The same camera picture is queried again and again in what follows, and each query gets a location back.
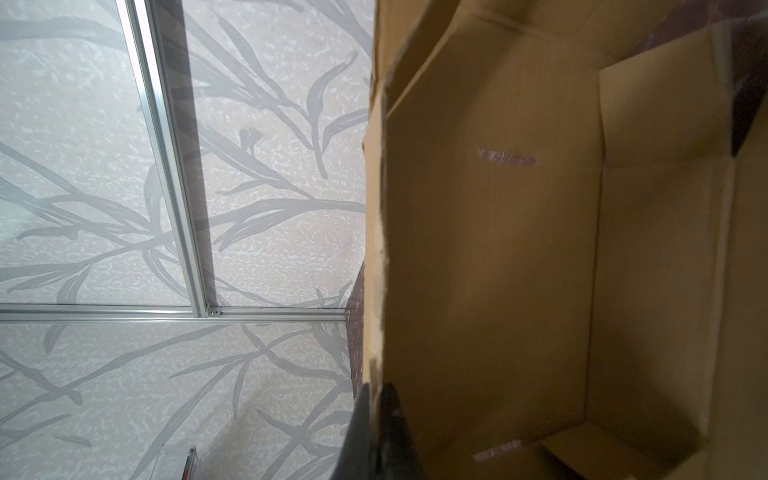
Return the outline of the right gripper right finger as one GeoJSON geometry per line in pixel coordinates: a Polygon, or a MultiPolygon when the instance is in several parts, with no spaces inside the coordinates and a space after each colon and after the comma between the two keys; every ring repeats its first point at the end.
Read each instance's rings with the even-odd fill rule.
{"type": "Polygon", "coordinates": [[[380,396],[376,478],[384,480],[424,480],[426,478],[399,395],[391,383],[384,385],[380,396]]]}

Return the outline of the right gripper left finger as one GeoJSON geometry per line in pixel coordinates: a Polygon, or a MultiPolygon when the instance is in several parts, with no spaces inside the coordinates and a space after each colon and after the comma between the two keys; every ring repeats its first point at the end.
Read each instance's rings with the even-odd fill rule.
{"type": "Polygon", "coordinates": [[[370,385],[355,399],[348,430],[330,480],[370,480],[375,477],[375,451],[369,425],[370,385]]]}

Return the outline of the brown cardboard box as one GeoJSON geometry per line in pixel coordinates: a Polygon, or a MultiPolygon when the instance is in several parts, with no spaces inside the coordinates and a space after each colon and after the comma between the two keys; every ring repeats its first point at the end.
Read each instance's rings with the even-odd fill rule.
{"type": "Polygon", "coordinates": [[[767,5],[382,1],[363,384],[426,479],[767,475],[767,5]]]}

